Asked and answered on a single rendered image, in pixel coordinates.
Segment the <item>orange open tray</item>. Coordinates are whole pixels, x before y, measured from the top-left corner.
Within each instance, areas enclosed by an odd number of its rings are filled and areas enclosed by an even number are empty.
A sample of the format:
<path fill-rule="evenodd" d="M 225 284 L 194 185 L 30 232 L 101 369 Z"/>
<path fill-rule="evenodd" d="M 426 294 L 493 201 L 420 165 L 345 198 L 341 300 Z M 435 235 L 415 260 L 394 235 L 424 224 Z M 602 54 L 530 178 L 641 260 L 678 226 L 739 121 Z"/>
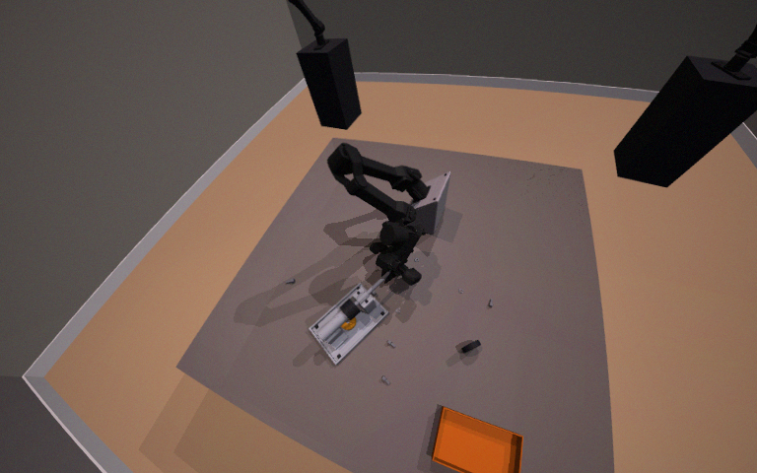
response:
<path fill-rule="evenodd" d="M 442 407 L 432 459 L 460 473 L 520 473 L 523 436 Z"/>

